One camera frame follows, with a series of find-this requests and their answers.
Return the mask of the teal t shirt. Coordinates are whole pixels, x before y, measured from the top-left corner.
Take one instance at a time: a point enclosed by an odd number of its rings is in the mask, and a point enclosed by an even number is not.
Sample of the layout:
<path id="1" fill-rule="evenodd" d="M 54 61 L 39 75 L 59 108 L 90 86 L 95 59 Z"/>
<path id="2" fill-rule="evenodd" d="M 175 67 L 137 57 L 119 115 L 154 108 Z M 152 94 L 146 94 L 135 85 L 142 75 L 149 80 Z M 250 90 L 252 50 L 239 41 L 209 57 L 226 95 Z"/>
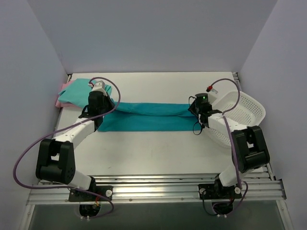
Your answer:
<path id="1" fill-rule="evenodd" d="M 106 115 L 99 132 L 199 131 L 189 105 L 177 103 L 124 103 Z"/>

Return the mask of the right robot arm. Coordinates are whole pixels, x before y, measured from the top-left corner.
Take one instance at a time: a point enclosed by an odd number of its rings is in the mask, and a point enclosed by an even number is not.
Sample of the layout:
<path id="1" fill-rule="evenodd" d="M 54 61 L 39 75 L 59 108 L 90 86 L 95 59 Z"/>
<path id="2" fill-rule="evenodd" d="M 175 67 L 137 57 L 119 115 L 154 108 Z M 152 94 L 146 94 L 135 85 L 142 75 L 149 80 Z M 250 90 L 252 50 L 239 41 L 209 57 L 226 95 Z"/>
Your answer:
<path id="1" fill-rule="evenodd" d="M 246 126 L 225 116 L 239 104 L 241 92 L 237 93 L 236 103 L 229 109 L 220 111 L 213 109 L 208 93 L 198 93 L 189 106 L 197 118 L 201 129 L 209 128 L 228 136 L 231 146 L 232 164 L 217 175 L 213 192 L 223 198 L 230 193 L 230 187 L 242 188 L 241 179 L 249 171 L 259 168 L 270 161 L 270 155 L 259 126 Z"/>

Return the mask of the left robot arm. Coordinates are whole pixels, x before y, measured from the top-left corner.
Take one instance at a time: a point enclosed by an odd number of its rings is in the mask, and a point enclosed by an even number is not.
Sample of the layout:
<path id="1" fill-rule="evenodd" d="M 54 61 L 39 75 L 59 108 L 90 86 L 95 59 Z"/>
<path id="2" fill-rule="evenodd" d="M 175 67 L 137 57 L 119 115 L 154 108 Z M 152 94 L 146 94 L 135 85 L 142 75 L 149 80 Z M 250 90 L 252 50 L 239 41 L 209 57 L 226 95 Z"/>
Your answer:
<path id="1" fill-rule="evenodd" d="M 103 123 L 105 113 L 114 110 L 115 104 L 106 92 L 89 93 L 88 105 L 74 123 L 63 134 L 40 142 L 35 175 L 38 179 L 57 182 L 80 189 L 80 196 L 91 201 L 97 189 L 92 177 L 76 170 L 75 148 Z"/>

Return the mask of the folded mint green t shirt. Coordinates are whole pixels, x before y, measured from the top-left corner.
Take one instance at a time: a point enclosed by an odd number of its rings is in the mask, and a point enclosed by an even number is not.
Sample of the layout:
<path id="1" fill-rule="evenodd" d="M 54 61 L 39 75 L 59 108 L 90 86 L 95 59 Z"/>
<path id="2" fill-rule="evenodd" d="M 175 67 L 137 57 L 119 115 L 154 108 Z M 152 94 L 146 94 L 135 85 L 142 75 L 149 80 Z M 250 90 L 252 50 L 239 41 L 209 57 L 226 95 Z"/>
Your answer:
<path id="1" fill-rule="evenodd" d="M 66 89 L 62 91 L 59 101 L 71 103 L 75 107 L 83 109 L 88 105 L 88 96 L 91 88 L 88 86 L 89 79 L 76 79 Z"/>

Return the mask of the folded pink t shirt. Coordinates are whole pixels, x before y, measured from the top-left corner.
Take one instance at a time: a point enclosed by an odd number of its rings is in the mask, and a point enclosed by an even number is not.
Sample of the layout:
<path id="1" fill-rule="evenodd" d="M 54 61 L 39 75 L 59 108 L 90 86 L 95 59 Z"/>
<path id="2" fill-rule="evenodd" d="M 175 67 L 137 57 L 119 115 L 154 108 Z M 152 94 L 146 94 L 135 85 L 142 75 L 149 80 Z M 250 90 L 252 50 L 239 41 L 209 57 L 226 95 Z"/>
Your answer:
<path id="1" fill-rule="evenodd" d="M 73 83 L 73 81 L 69 81 L 69 82 L 67 82 L 67 83 L 65 83 L 65 84 L 62 85 L 61 90 L 60 90 L 60 92 L 58 93 L 58 97 L 57 97 L 56 103 L 55 103 L 55 106 L 56 106 L 57 108 L 75 107 L 75 105 L 73 105 L 73 104 L 71 104 L 71 103 L 62 103 L 62 102 L 59 101 L 59 97 L 60 97 L 60 95 L 62 94 L 62 91 L 63 91 L 64 89 L 66 89 L 69 85 L 71 85 L 72 83 Z"/>

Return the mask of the white perforated plastic basket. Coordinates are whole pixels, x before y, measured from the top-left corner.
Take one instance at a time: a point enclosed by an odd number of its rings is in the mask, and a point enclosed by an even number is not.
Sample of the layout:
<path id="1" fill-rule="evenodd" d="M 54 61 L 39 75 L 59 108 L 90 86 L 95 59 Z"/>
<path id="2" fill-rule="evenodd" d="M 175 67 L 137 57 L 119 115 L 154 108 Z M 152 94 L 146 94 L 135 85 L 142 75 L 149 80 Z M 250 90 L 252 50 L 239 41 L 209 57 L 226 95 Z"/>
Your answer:
<path id="1" fill-rule="evenodd" d="M 213 109 L 220 110 L 221 112 L 232 108 L 237 102 L 237 91 L 230 91 L 223 97 L 219 96 L 218 93 L 210 94 L 209 100 L 213 106 Z M 227 119 L 232 119 L 240 124 L 252 127 L 258 126 L 266 115 L 264 107 L 254 98 L 248 94 L 241 92 L 240 100 L 236 107 L 225 113 Z M 223 148 L 230 148 L 229 136 L 222 134 L 221 132 L 206 128 L 206 135 L 213 140 L 215 143 Z"/>

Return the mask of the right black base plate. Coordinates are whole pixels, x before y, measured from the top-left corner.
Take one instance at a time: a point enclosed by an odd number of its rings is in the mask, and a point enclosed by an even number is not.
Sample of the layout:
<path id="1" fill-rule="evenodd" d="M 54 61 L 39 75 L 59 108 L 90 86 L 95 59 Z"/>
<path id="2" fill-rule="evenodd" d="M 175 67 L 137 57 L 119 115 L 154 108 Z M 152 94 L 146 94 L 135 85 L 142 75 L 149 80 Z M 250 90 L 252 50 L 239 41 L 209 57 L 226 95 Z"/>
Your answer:
<path id="1" fill-rule="evenodd" d="M 223 187 L 218 184 L 198 184 L 199 197 L 203 200 L 239 199 L 241 192 L 235 192 L 235 186 Z"/>

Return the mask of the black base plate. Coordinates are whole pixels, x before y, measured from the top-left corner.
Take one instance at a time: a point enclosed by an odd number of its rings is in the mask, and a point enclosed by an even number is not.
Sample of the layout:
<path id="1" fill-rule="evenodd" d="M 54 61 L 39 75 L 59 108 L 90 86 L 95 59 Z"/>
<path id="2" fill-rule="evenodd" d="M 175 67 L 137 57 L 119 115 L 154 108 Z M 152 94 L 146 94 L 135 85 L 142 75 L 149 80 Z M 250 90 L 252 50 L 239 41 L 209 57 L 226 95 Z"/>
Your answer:
<path id="1" fill-rule="evenodd" d="M 235 192 L 235 186 L 223 187 L 218 184 L 198 184 L 199 197 L 203 200 L 239 199 L 241 192 Z"/>
<path id="2" fill-rule="evenodd" d="M 71 190 L 69 194 L 69 202 L 92 202 L 92 201 L 105 201 L 100 196 L 105 197 L 108 200 L 112 200 L 113 186 L 103 185 L 97 186 L 91 193 L 82 192 L 78 190 Z"/>

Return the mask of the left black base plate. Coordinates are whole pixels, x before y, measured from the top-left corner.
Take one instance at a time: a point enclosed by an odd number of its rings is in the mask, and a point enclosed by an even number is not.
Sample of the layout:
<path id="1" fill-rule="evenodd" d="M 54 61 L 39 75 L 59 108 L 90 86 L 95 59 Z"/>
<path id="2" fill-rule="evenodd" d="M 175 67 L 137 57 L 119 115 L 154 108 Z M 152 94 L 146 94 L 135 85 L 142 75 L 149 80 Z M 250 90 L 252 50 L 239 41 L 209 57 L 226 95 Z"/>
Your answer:
<path id="1" fill-rule="evenodd" d="M 105 197 L 108 200 L 112 200 L 113 186 L 103 185 L 97 186 L 91 193 L 82 192 L 78 190 L 71 190 L 69 194 L 69 202 L 92 202 L 92 201 L 105 201 L 100 196 Z"/>

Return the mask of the aluminium rail frame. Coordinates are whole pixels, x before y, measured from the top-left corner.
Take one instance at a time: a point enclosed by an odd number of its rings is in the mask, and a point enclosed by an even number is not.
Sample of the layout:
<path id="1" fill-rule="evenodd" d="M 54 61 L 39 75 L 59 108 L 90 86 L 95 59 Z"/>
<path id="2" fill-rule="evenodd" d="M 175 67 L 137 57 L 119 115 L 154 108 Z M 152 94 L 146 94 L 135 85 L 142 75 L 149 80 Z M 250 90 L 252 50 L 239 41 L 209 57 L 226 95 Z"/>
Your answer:
<path id="1" fill-rule="evenodd" d="M 119 88 L 123 102 L 183 104 L 215 82 L 224 96 L 235 90 L 231 72 L 99 73 Z M 229 166 L 230 149 L 206 133 L 95 132 L 75 150 L 77 170 L 110 184 L 114 203 L 198 200 L 198 185 Z"/>

